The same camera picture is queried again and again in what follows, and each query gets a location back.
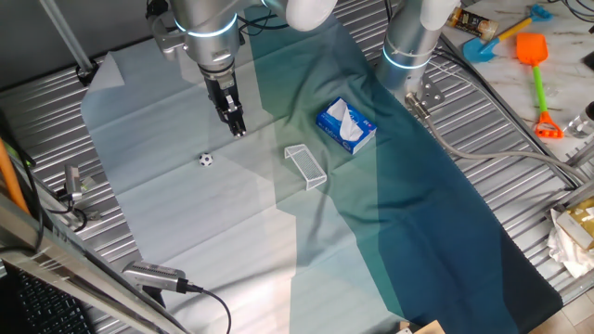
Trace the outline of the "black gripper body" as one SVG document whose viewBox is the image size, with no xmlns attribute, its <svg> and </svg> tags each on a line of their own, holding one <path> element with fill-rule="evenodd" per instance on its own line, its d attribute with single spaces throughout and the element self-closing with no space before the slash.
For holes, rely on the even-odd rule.
<svg viewBox="0 0 594 334">
<path fill-rule="evenodd" d="M 222 77 L 205 76 L 204 82 L 209 99 L 214 103 L 217 111 L 227 112 L 240 107 L 239 90 L 234 72 Z"/>
</svg>

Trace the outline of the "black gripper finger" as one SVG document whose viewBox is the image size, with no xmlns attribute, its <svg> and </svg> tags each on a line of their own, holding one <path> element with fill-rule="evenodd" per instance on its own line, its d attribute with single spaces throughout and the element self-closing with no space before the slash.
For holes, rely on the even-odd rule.
<svg viewBox="0 0 594 334">
<path fill-rule="evenodd" d="M 233 96 L 228 95 L 227 98 L 232 98 L 235 103 Z M 239 137 L 242 137 L 246 134 L 245 123 L 244 123 L 243 117 L 242 117 L 242 114 L 243 114 L 242 106 L 237 105 L 236 103 L 235 103 L 235 106 L 237 107 L 236 114 L 237 114 L 237 121 L 239 122 Z"/>
<path fill-rule="evenodd" d="M 225 122 L 233 136 L 239 137 L 239 122 L 237 121 L 237 107 L 232 98 L 228 98 L 227 100 L 227 107 L 224 109 L 223 107 L 218 108 L 218 112 L 222 118 L 222 121 Z"/>
</svg>

